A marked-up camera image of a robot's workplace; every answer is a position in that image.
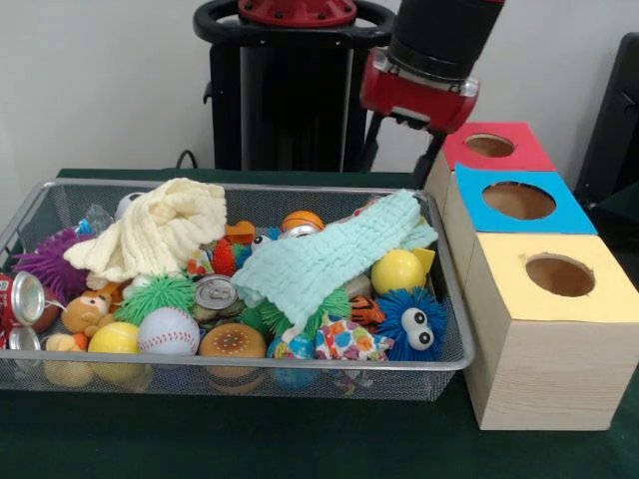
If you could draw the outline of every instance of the dark green table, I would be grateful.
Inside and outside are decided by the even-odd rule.
[[[405,175],[71,171],[67,178],[410,185]],[[4,477],[639,477],[639,377],[612,429],[481,432],[463,376],[435,403],[0,394]]]

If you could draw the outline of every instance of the green spiky ball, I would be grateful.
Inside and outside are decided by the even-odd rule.
[[[115,312],[119,321],[139,326],[145,317],[161,307],[176,307],[187,314],[195,303],[196,285],[183,276],[154,276],[146,286],[134,289],[134,294],[121,303]]]
[[[318,310],[314,312],[304,329],[304,336],[308,339],[315,339],[316,332],[320,329],[321,320],[325,314],[339,317],[350,317],[350,301],[343,287],[340,287],[329,294]],[[288,329],[293,327],[289,319],[272,302],[263,301],[256,307],[245,309],[240,316],[240,322],[258,330],[262,335],[266,335],[270,330],[276,337],[282,336]]]

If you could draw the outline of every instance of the metal basket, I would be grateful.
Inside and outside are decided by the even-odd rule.
[[[0,264],[10,253],[33,250],[45,237],[76,225],[90,204],[114,211],[124,195],[144,192],[159,183],[55,180],[34,189],[0,235]],[[371,195],[392,190],[223,185],[229,223],[248,220],[258,227],[278,225],[295,210],[311,210],[327,223],[350,215]],[[430,274],[433,290],[447,311],[448,330],[437,362],[366,362],[295,359],[242,359],[153,354],[64,353],[0,350],[0,389],[146,392],[163,394],[247,394],[308,398],[397,399],[433,401],[454,371],[466,367],[474,350],[465,307],[441,218],[431,198],[415,193],[423,214],[439,232],[437,257]],[[62,330],[60,324],[53,330]],[[40,336],[44,344],[50,331]],[[89,364],[96,372],[125,368],[137,371],[126,382],[98,375],[83,387],[49,382],[49,370]]]

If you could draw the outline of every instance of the red can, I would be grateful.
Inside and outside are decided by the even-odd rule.
[[[0,274],[0,347],[4,348],[11,329],[32,326],[44,312],[44,287],[33,274]]]

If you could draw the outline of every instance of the wooden box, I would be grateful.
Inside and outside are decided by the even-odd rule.
[[[426,181],[425,191],[443,215],[457,164],[482,170],[554,172],[555,168],[525,123],[466,123],[450,135]]]
[[[479,234],[465,298],[481,429],[610,426],[639,358],[639,294],[599,237]]]
[[[558,174],[462,165],[448,188],[443,224],[462,288],[478,232],[597,234]]]

